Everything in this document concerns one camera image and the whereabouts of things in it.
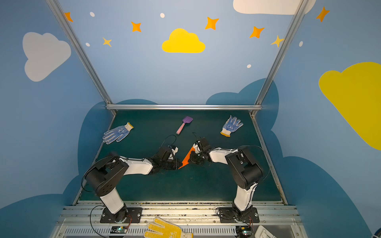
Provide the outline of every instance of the pink spatula handle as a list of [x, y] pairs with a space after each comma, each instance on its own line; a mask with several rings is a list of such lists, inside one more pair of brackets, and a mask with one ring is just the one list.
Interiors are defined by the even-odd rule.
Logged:
[[184, 128], [185, 123], [183, 123], [180, 128], [177, 130], [176, 134], [180, 135], [181, 130]]

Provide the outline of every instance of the pink and purple spatula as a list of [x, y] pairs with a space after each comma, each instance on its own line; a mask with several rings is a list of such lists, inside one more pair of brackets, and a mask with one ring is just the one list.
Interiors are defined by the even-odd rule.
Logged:
[[188, 116], [186, 116], [186, 117], [182, 120], [183, 124], [182, 124], [182, 125], [180, 126], [180, 128], [177, 130], [176, 134], [177, 134], [177, 135], [180, 135], [180, 132], [181, 132], [181, 130], [184, 128], [185, 123], [190, 123], [191, 121], [193, 121], [193, 118], [192, 118], [192, 117], [188, 117]]

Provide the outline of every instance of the yellow glove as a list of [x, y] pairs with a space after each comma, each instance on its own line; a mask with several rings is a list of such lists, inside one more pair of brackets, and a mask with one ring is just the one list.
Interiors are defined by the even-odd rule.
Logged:
[[148, 224], [145, 238], [193, 238], [193, 233], [182, 232], [180, 227], [155, 217], [154, 222]]

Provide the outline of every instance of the green table surface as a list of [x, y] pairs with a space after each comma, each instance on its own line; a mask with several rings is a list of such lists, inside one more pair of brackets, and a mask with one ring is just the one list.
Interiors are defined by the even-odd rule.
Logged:
[[[241, 119], [243, 126], [230, 137], [220, 134], [222, 126], [230, 115]], [[258, 145], [260, 142], [248, 111], [220, 110], [136, 110], [118, 111], [111, 128], [130, 122], [134, 128], [121, 142], [103, 144], [98, 159], [109, 152], [117, 152], [128, 158], [153, 156], [163, 140], [171, 134], [176, 135], [182, 119], [190, 116], [193, 121], [186, 124], [177, 136], [179, 148], [176, 157], [182, 161], [191, 149], [197, 136], [205, 137], [212, 147], [235, 149], [242, 145]], [[170, 145], [174, 136], [169, 137], [164, 145]], [[263, 168], [264, 176], [269, 166], [262, 150], [250, 147], [251, 152]], [[209, 165], [188, 164], [175, 171], [163, 171], [152, 175], [132, 174], [123, 176], [117, 190], [124, 201], [232, 201], [237, 192], [229, 167], [222, 163]], [[100, 200], [94, 192], [83, 191], [80, 200]], [[280, 201], [281, 197], [274, 179], [269, 173], [267, 178], [255, 190], [254, 201]]]

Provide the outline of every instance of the white cloud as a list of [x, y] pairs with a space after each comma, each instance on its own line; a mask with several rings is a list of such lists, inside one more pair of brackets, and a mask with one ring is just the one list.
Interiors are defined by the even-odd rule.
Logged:
[[[304, 13], [314, 6], [316, 0], [309, 0]], [[300, 0], [234, 0], [233, 7], [245, 14], [294, 15]]]
[[25, 73], [34, 82], [45, 79], [71, 55], [69, 44], [58, 40], [50, 33], [26, 33], [22, 40], [22, 48], [28, 58]]

